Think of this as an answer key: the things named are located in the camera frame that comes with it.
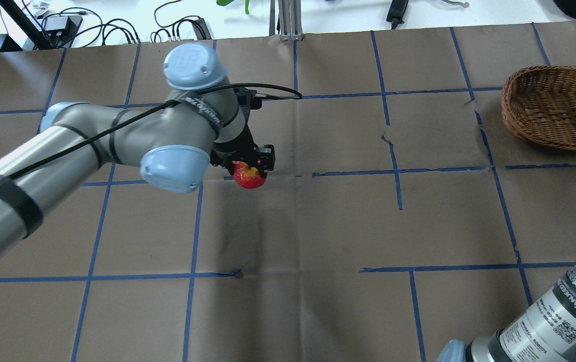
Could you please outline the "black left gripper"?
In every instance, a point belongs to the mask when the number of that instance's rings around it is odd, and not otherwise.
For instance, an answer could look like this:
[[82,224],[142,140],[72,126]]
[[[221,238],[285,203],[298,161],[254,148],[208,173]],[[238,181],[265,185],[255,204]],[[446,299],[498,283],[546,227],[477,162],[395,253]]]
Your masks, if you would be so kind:
[[210,165],[228,169],[233,162],[244,162],[258,170],[261,178],[274,171],[275,147],[272,144],[257,146],[249,128],[243,130],[232,140],[215,141],[210,152]]

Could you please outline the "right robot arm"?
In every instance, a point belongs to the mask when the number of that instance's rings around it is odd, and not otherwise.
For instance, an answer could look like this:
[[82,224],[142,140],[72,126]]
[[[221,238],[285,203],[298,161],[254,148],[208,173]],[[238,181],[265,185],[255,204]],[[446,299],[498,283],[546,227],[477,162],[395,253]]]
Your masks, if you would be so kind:
[[[517,140],[504,129],[499,90],[475,97],[475,117],[495,183],[495,210],[504,218],[515,263],[455,266],[456,277],[485,275],[491,281],[468,292],[457,283],[440,288],[436,302],[447,327],[439,341],[467,327],[487,325],[487,335],[465,333],[444,350],[440,361],[463,360],[576,361],[576,158],[573,163],[513,164],[504,156],[517,148],[534,153],[538,146]],[[522,284],[498,280],[514,272]]]

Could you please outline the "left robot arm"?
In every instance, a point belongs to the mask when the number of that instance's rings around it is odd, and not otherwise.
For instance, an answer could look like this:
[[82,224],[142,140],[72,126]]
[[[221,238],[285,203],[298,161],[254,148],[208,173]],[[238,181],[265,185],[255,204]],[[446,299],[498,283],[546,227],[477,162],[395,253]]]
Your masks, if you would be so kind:
[[0,159],[0,258],[107,163],[137,167],[146,183],[180,194],[197,190],[210,165],[234,175],[241,162],[262,178],[274,170],[274,146],[256,144],[248,126],[261,105],[254,87],[230,83],[214,48],[181,44],[162,71],[171,92],[161,105],[57,103],[35,137]]

